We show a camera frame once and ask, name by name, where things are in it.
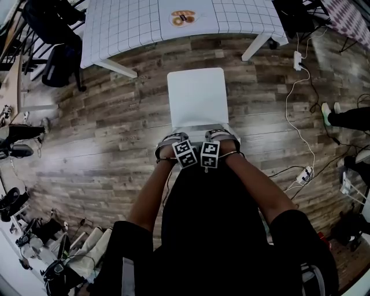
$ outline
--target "white tablecloth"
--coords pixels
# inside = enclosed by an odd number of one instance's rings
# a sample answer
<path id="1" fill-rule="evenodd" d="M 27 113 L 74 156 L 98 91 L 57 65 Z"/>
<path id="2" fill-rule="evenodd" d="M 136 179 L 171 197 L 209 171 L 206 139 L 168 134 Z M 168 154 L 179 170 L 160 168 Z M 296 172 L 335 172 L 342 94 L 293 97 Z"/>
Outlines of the white tablecloth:
<path id="1" fill-rule="evenodd" d="M 227 32 L 288 43 L 270 0 L 90 0 L 81 67 L 162 40 Z"/>

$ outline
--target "white chair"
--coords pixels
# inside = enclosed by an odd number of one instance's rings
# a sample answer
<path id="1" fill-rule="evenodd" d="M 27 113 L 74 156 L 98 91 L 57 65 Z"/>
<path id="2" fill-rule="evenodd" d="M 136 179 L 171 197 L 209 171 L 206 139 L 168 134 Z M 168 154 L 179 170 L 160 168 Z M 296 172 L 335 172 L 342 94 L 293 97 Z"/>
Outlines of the white chair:
<path id="1" fill-rule="evenodd" d="M 221 68 L 171 72 L 167 75 L 172 132 L 185 132 L 194 145 L 205 140 L 208 130 L 228 125 L 224 71 Z"/>

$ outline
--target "power strip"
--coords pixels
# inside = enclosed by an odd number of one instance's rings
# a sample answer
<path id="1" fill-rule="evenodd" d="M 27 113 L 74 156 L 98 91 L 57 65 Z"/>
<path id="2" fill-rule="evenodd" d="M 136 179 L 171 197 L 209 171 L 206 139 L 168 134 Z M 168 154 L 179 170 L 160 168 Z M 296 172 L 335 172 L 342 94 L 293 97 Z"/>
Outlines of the power strip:
<path id="1" fill-rule="evenodd" d="M 296 181 L 300 185 L 304 185 L 311 178 L 311 175 L 312 175 L 312 167 L 306 166 L 306 168 L 297 176 Z"/>
<path id="2" fill-rule="evenodd" d="M 299 52 L 295 51 L 294 52 L 294 65 L 293 65 L 293 68 L 296 71 L 302 70 L 302 66 L 300 65 L 301 62 L 302 62 L 302 54 L 300 54 Z"/>

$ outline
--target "grid pattern tablecloth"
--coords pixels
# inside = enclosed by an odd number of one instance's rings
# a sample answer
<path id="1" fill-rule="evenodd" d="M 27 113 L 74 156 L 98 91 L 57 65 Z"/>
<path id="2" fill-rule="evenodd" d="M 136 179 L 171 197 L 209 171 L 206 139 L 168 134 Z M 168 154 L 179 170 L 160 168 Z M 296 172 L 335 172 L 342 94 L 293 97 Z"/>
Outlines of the grid pattern tablecloth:
<path id="1" fill-rule="evenodd" d="M 196 29 L 198 27 L 192 25 L 189 35 L 264 32 L 271 34 L 281 45 L 288 43 L 270 0 L 198 1 L 203 9 L 209 4 L 209 11 L 202 13 L 202 21 L 199 22 L 208 21 L 208 26 Z M 142 45 L 184 36 L 185 29 L 177 30 L 178 35 L 167 34 L 168 16 L 161 15 L 161 11 L 167 11 L 169 5 L 196 10 L 196 3 L 191 0 L 159 0 L 159 3 L 158 0 L 90 0 L 81 67 L 86 68 L 94 62 Z"/>

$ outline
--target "wrist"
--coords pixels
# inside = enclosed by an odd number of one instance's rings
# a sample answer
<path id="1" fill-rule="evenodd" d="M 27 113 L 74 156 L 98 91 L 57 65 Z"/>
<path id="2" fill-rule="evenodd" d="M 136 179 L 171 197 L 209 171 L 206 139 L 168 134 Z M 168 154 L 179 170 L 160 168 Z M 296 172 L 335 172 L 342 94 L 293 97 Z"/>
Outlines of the wrist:
<path id="1" fill-rule="evenodd" d="M 239 153 L 233 153 L 233 154 L 230 154 L 226 157 L 225 162 L 226 162 L 227 165 L 230 166 L 230 164 L 232 164 L 233 162 L 240 161 L 241 159 L 245 160 L 245 158 L 242 155 L 240 155 Z"/>
<path id="2" fill-rule="evenodd" d="M 157 160 L 157 167 L 170 167 L 171 169 L 177 164 L 177 159 L 160 158 Z"/>

